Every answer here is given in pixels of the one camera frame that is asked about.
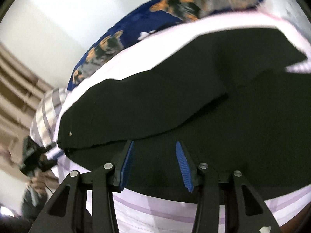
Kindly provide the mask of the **person's left hand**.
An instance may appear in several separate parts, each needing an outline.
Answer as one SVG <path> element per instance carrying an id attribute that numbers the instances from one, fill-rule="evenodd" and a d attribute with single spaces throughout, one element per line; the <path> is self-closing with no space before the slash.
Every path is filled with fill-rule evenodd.
<path id="1" fill-rule="evenodd" d="M 30 192 L 32 205 L 38 207 L 45 204 L 48 195 L 53 194 L 58 188 L 59 179 L 51 170 L 43 172 L 37 169 L 28 178 L 26 186 Z"/>

